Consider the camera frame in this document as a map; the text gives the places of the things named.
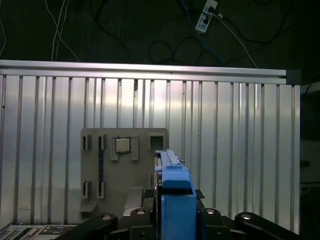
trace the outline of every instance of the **power strip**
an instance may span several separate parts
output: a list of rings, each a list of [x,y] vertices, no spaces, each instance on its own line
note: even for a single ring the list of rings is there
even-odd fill
[[[208,26],[210,24],[210,21],[211,21],[211,16],[208,14],[208,9],[210,7],[216,9],[218,6],[218,2],[214,1],[214,0],[207,0],[205,5],[204,5],[204,8],[202,10],[203,13],[207,14],[208,15],[208,23],[205,24],[204,23],[204,20],[207,18],[207,16],[203,13],[201,13],[200,17],[199,17],[199,20],[198,20],[198,23],[196,24],[195,26],[195,29],[200,33],[200,34],[205,34],[207,29],[208,29]]]

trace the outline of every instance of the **circuit board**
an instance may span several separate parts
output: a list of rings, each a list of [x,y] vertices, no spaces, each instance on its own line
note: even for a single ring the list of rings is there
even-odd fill
[[[74,225],[10,224],[0,230],[0,240],[53,240]]]

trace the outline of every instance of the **blue plastic part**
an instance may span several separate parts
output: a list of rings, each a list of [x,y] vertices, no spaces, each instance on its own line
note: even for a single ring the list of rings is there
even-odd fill
[[[190,172],[172,150],[157,151],[156,155],[162,163],[161,239],[195,240],[197,197]],[[180,194],[181,190],[189,194]]]

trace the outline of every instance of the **blue cable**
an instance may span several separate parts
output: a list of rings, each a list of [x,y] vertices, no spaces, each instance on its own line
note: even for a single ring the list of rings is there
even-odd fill
[[[200,36],[200,34],[197,32],[196,27],[194,26],[194,23],[192,22],[191,16],[190,16],[190,14],[189,14],[189,12],[188,12],[188,8],[187,8],[187,5],[186,5],[186,3],[185,3],[185,0],[181,0],[181,1],[182,1],[183,6],[184,6],[185,12],[186,12],[186,14],[187,14],[187,16],[188,16],[189,22],[191,23],[191,26],[192,26],[192,28],[193,28],[196,36],[199,38],[199,41],[201,42],[201,44],[202,44],[206,49],[208,49],[213,55],[215,55],[215,56],[219,59],[219,61],[220,61],[221,63],[224,63],[224,61],[222,60],[222,58],[221,58],[215,51],[213,51],[213,50],[208,46],[208,44],[206,43],[206,41],[205,41],[205,40]]]

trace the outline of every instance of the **dark background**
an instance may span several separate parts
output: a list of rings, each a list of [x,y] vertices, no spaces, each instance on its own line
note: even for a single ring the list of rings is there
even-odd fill
[[[63,0],[47,1],[58,21]],[[95,14],[103,0],[91,1],[92,11]],[[193,22],[196,23],[206,0],[185,1]],[[320,78],[316,79],[316,74],[320,71],[320,1],[256,1],[270,3],[259,5],[254,0],[220,0],[217,10],[231,20],[245,37],[260,41],[273,38],[285,18],[282,30],[288,28],[289,30],[267,45],[241,39],[249,51],[262,46],[251,54],[258,68],[299,69],[302,72],[302,84],[320,81]],[[178,0],[106,1],[96,21],[123,42],[131,60],[124,47],[110,34],[102,31],[93,20],[90,0],[70,0],[62,39],[81,62],[221,67],[222,64],[215,56],[209,53],[200,55],[205,48],[196,40],[197,36],[178,2]],[[1,59],[51,60],[56,27],[47,12],[44,0],[2,0],[0,14],[7,38]],[[170,51],[174,51],[186,37],[192,38],[188,38],[180,45],[175,58],[172,59]],[[223,66],[254,67],[247,56],[234,60],[243,56],[245,52],[220,22],[212,21],[203,38],[226,62]],[[3,34],[0,32],[0,45],[2,44]],[[60,43],[57,61],[77,60]],[[302,96],[302,139],[320,140],[319,101],[318,94]],[[320,212],[319,197],[316,197],[319,189],[315,191],[315,196],[310,194],[309,197],[301,198],[301,232],[309,236],[314,235],[313,229],[319,228],[320,213],[316,214],[317,220],[311,221],[310,217],[311,213]]]

